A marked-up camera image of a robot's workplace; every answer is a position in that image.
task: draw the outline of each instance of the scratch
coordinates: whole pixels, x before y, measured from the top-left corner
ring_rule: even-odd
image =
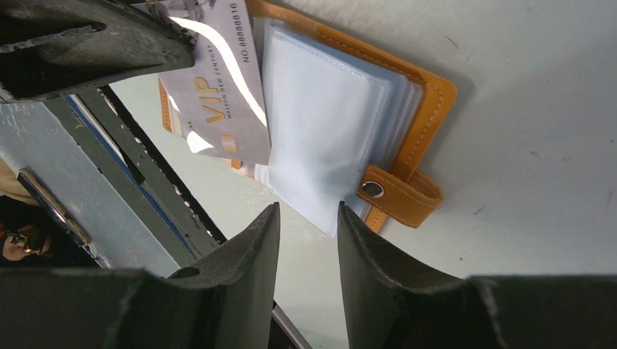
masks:
[[[444,37],[452,44],[454,45],[454,47],[456,47],[456,49],[458,49],[458,44],[456,43],[456,41],[450,39],[450,37],[448,37],[447,35],[444,35]]]
[[[484,211],[484,209],[485,209],[485,208],[486,208],[486,205],[484,205],[484,206],[480,207],[480,209],[479,209],[479,210],[477,210],[476,212],[474,212],[474,216],[479,215],[482,211]]]
[[[610,206],[610,201],[613,200],[613,194],[615,193],[615,188],[613,188],[608,194],[608,198],[606,199],[606,208]]]

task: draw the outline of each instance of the wallet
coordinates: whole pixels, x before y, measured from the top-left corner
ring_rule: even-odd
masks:
[[[418,163],[455,102],[455,85],[293,9],[246,2],[271,152],[268,166],[251,173],[237,160],[232,167],[331,236],[340,201],[376,233],[388,217],[419,227],[443,192]],[[165,124],[162,85],[161,97]]]
[[[262,79],[264,97],[266,99],[266,112],[268,114],[268,127],[270,129],[272,141],[272,151],[268,169],[268,179],[264,181],[268,183],[277,195],[280,195],[288,204],[296,208],[314,224],[316,222],[322,222],[316,225],[325,233],[329,233],[329,235],[332,235],[330,231],[335,231],[335,229],[332,230],[332,224],[336,222],[336,205],[338,205],[338,202],[334,204],[332,209],[330,209],[330,207],[321,207],[320,204],[325,202],[323,200],[324,197],[332,201],[334,198],[331,196],[341,196],[341,193],[344,194],[344,191],[341,191],[339,185],[345,178],[348,182],[346,185],[349,185],[349,183],[355,185],[354,192],[352,193],[355,195],[346,195],[342,200],[350,203],[352,209],[356,211],[360,217],[364,217],[367,225],[376,233],[381,230],[388,217],[412,228],[419,227],[443,200],[443,192],[438,184],[428,175],[418,170],[417,167],[423,154],[426,152],[426,149],[429,147],[447,113],[455,102],[456,87],[454,83],[413,65],[412,63],[390,55],[377,47],[337,31],[294,9],[270,4],[263,0],[247,0],[247,6],[249,13],[255,19],[269,19],[265,20],[263,24],[265,27],[263,31],[265,40],[263,42]],[[275,31],[276,35],[268,35],[267,31],[270,31],[271,34],[272,31]],[[311,81],[315,83],[315,85],[311,85],[313,88],[311,93],[314,92],[314,89],[322,89],[319,91],[319,96],[327,96],[327,94],[330,93],[330,101],[340,96],[339,100],[341,105],[345,105],[347,108],[337,109],[337,111],[343,112],[338,114],[340,118],[337,117],[331,120],[332,125],[344,124],[348,121],[345,117],[354,114],[354,111],[358,111],[358,119],[355,119],[352,124],[348,125],[354,128],[353,132],[349,132],[349,135],[355,134],[356,136],[346,139],[340,138],[339,140],[343,139],[346,141],[336,142],[337,137],[348,137],[347,134],[333,134],[333,127],[326,127],[321,124],[319,125],[321,129],[312,129],[311,132],[320,131],[323,137],[319,140],[311,140],[311,145],[321,145],[323,149],[328,149],[328,151],[322,153],[316,149],[277,149],[277,139],[275,139],[276,136],[279,135],[277,130],[282,129],[284,126],[278,125],[276,122],[285,122],[285,118],[276,118],[276,121],[274,119],[277,116],[277,109],[284,109],[285,99],[280,100],[279,96],[273,95],[276,91],[269,90],[268,79],[272,76],[266,75],[265,72],[266,69],[268,69],[268,55],[271,53],[270,49],[276,49],[276,45],[281,47],[281,42],[278,41],[281,37],[285,36],[287,36],[287,40],[291,40],[292,42],[290,43],[288,41],[286,44],[291,46],[292,49],[293,47],[296,48],[295,53],[302,52],[302,49],[298,47],[298,45],[304,45],[305,48],[307,46],[315,48],[316,45],[307,45],[306,39],[311,39],[321,44],[321,46],[318,47],[319,51],[322,54],[325,52],[327,56],[330,56],[328,59],[332,57],[339,58],[339,60],[331,59],[336,61],[337,64],[340,63],[341,56],[337,56],[336,52],[340,52],[341,54],[355,57],[363,62],[371,63],[376,67],[404,76],[412,84],[401,84],[396,78],[389,80],[389,77],[384,75],[381,75],[381,79],[389,80],[389,83],[395,86],[395,91],[390,91],[390,93],[396,94],[397,91],[401,92],[402,89],[407,88],[406,92],[401,94],[402,96],[400,98],[408,97],[410,100],[407,101],[407,104],[396,103],[397,96],[395,95],[390,99],[390,106],[372,103],[372,100],[387,100],[387,98],[383,98],[383,96],[381,96],[380,99],[379,95],[380,93],[388,93],[384,91],[387,88],[380,88],[380,84],[377,81],[372,81],[371,84],[360,84],[358,81],[364,80],[362,78],[356,79],[354,82],[355,87],[351,91],[327,89],[329,82],[326,78],[328,73],[319,71],[318,69],[318,71],[314,71],[314,73],[321,76],[323,80],[321,84],[319,84],[319,82],[313,80],[311,77]],[[273,38],[275,38],[274,43],[268,42],[268,40],[272,40]],[[365,66],[358,66],[357,61],[345,61],[349,65],[355,66],[356,69],[363,73],[370,73],[369,75],[371,75],[371,78],[383,73],[372,71],[371,68]],[[327,62],[327,59],[322,57],[322,62]],[[284,64],[275,67],[275,69],[279,70],[285,68],[289,67],[285,67]],[[333,71],[337,71],[339,75],[343,75],[341,71],[344,72],[344,68],[338,68],[338,70],[333,69]],[[310,75],[307,71],[304,71],[304,74],[305,75],[299,76],[307,77]],[[345,79],[352,79],[353,77],[354,75],[350,73]],[[293,88],[294,81],[292,79],[278,78],[277,82],[281,81],[287,82],[288,85],[285,86],[288,92],[295,92],[298,94],[306,93],[306,97],[300,96],[295,99],[295,101],[302,101],[302,105],[297,105],[298,111],[301,111],[302,108],[305,108],[307,105],[310,106],[311,104],[316,105],[314,108],[311,107],[312,111],[319,110],[320,101],[310,99],[309,96],[311,96],[311,94],[308,93],[308,91]],[[308,84],[309,82],[310,81],[302,81],[303,84]],[[418,98],[417,103],[414,103],[413,97]],[[392,110],[393,105],[398,105],[399,110]],[[408,118],[397,115],[397,113],[402,114],[405,111],[409,113]],[[373,115],[390,113],[391,118],[396,119],[394,121],[398,121],[399,123],[386,122],[382,123],[382,125],[378,125],[374,122],[375,118],[372,119],[367,117],[367,115],[371,113],[373,113]],[[288,121],[294,122],[293,119],[297,118],[297,116],[297,114],[287,114],[286,118]],[[358,123],[361,120],[367,121],[366,124]],[[296,124],[295,131],[292,131],[294,137],[301,136],[302,134],[308,135],[310,128],[315,127],[314,124],[311,124],[310,119],[304,119],[304,121],[306,122],[305,124]],[[345,147],[332,148],[333,145],[345,145]],[[398,150],[394,149],[393,151],[391,148],[388,149],[386,145],[390,145],[391,147],[396,146]],[[366,152],[370,153],[370,155],[365,155],[363,153],[365,151],[363,147],[368,149]],[[280,169],[280,172],[276,163],[277,153],[279,151],[288,153],[285,159],[289,161]],[[292,157],[294,152],[298,154],[295,160]],[[307,160],[306,156],[311,156],[311,154],[312,156],[318,154],[321,157]],[[354,154],[356,158],[345,158],[351,154]],[[322,161],[321,164],[324,165],[322,171],[318,168],[318,161]],[[313,167],[311,171],[304,173],[300,169],[305,169],[307,164]],[[357,172],[359,180],[349,175],[353,173],[353,171]],[[277,184],[277,180],[281,178],[285,180],[281,180],[281,184]],[[321,183],[318,187],[319,190],[316,192],[314,190],[304,189],[310,188],[302,186],[302,183],[306,185],[308,182]],[[290,199],[289,197],[285,198],[281,195],[287,192],[285,190],[292,193],[297,193],[298,190],[302,190],[303,195],[298,195],[298,200],[294,200],[293,198]],[[332,193],[331,191],[329,192],[329,190],[339,191],[337,193]],[[298,209],[299,205],[302,207],[310,207],[310,210]],[[320,214],[332,215],[334,219],[317,217]]]

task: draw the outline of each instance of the orange leather cover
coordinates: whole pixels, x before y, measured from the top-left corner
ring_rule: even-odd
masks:
[[[404,74],[424,87],[425,96],[389,172],[369,166],[364,180],[379,183],[383,196],[372,198],[359,188],[358,196],[373,205],[366,223],[376,233],[388,216],[417,228],[443,200],[439,186],[417,170],[418,163],[456,99],[456,86],[441,76],[390,55],[359,39],[335,30],[295,10],[263,0],[247,0],[253,17],[282,20],[293,30],[311,36],[342,52]]]

